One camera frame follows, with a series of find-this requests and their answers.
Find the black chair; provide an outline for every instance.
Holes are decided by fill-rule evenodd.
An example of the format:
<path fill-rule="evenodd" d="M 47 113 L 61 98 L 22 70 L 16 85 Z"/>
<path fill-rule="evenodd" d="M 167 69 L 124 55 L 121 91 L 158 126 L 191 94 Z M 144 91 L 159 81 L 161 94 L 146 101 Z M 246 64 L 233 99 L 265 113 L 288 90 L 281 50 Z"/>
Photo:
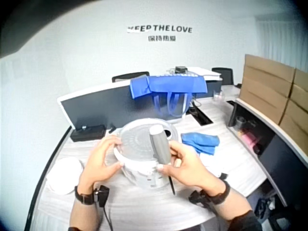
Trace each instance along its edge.
<path fill-rule="evenodd" d="M 135 73 L 129 73 L 129 74 L 124 74 L 120 76 L 114 76 L 111 78 L 112 82 L 119 82 L 119 81 L 124 81 L 127 79 L 132 79 L 132 78 L 137 78 L 140 76 L 149 76 L 150 73 L 148 71 L 143 71 L 143 72 L 135 72 Z"/>
<path fill-rule="evenodd" d="M 214 67 L 212 71 L 220 73 L 222 85 L 233 85 L 233 70 L 225 67 Z"/>

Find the black wristband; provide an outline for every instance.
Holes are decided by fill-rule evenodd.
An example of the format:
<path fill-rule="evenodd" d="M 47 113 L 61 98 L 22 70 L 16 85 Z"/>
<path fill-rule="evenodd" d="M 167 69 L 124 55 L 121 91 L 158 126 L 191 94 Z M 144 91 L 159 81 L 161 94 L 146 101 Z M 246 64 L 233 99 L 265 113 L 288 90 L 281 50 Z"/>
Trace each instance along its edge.
<path fill-rule="evenodd" d="M 229 195 L 231 189 L 230 185 L 226 181 L 223 180 L 223 182 L 226 185 L 226 190 L 223 193 L 219 193 L 216 196 L 209 196 L 204 190 L 202 190 L 200 194 L 205 194 L 205 196 L 215 205 L 223 203 L 226 200 L 227 196 Z"/>
<path fill-rule="evenodd" d="M 94 204 L 94 195 L 89 194 L 89 195 L 85 195 L 85 194 L 81 194 L 79 195 L 78 191 L 77 191 L 78 186 L 75 186 L 75 198 L 77 200 L 79 200 L 82 204 L 84 205 L 92 205 Z"/>

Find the light gray countertop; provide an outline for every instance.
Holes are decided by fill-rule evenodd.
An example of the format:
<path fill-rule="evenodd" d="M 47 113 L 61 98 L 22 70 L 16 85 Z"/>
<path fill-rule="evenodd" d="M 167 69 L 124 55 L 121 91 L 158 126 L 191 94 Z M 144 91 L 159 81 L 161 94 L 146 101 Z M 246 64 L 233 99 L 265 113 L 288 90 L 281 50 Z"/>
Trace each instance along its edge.
<path fill-rule="evenodd" d="M 222 86 L 222 90 L 225 100 L 235 100 L 240 91 L 234 86 Z M 213 124 L 200 126 L 191 115 L 187 115 L 181 122 L 175 124 L 175 127 L 179 133 L 200 132 L 218 135 L 220 145 L 216 148 L 215 162 L 229 175 L 227 181 L 230 186 L 248 196 L 265 181 L 266 175 L 226 127 L 233 107 L 226 102 L 214 102 L 212 98 L 198 99 L 198 101 L 202 104 L 199 108 L 213 121 Z M 67 139 L 53 163 L 64 157 L 74 156 L 82 164 L 86 164 L 90 150 L 97 142 L 72 142 Z M 110 150 L 106 155 L 106 163 L 115 161 L 116 158 Z M 160 189 L 144 190 L 130 183 L 119 171 L 104 183 L 110 188 L 106 210 L 114 230 L 174 231 L 201 224 L 214 216 L 210 211 L 188 201 L 193 188 L 185 187 L 175 180 L 174 184 L 176 196 L 172 194 L 169 185 Z M 45 180 L 34 210 L 31 230 L 66 231 L 74 198 L 74 193 L 56 195 L 46 186 Z M 100 230 L 109 230 L 104 218 Z"/>

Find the desk surface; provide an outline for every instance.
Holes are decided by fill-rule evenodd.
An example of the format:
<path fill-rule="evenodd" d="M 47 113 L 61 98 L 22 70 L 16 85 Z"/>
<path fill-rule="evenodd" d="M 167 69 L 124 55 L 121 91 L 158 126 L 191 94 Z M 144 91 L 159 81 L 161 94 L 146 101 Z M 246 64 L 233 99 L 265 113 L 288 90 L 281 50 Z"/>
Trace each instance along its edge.
<path fill-rule="evenodd" d="M 233 86 L 223 86 L 222 89 L 225 100 L 234 100 L 240 91 Z M 266 179 L 266 175 L 246 148 L 226 127 L 233 107 L 226 102 L 214 102 L 211 98 L 198 99 L 198 101 L 202 103 L 200 109 L 213 121 L 213 124 L 200 126 L 191 115 L 188 115 L 175 124 L 175 127 L 179 133 L 194 131 L 218 135 L 220 145 L 216 148 L 215 162 L 223 172 L 229 174 L 227 181 L 231 187 L 248 196 Z M 54 162 L 64 157 L 74 156 L 86 164 L 90 150 L 97 142 L 74 143 L 67 139 Z M 106 155 L 106 163 L 111 164 L 115 161 L 110 150 Z M 143 190 L 132 185 L 119 171 L 104 183 L 110 188 L 106 209 L 114 230 L 181 230 L 201 224 L 214 216 L 210 211 L 188 201 L 187 198 L 194 190 L 193 188 L 185 187 L 175 180 L 174 184 L 176 196 L 173 196 L 169 185 L 156 190 Z M 73 193 L 54 194 L 46 186 L 45 180 L 34 210 L 31 230 L 67 230 L 74 197 Z M 109 230 L 105 219 L 100 230 Z"/>

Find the person's right hand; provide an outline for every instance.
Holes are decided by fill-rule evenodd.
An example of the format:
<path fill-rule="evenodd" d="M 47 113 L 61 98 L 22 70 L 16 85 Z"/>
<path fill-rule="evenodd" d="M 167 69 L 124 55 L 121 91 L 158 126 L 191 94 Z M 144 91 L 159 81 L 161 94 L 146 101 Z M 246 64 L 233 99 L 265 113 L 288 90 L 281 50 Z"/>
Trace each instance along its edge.
<path fill-rule="evenodd" d="M 171 165 L 158 165 L 159 172 L 172 176 L 187 186 L 197 186 L 203 189 L 215 186 L 218 178 L 204 167 L 193 149 L 176 141 L 170 141 L 169 145 L 172 155 Z M 176 159 L 181 159 L 180 167 L 174 166 Z"/>

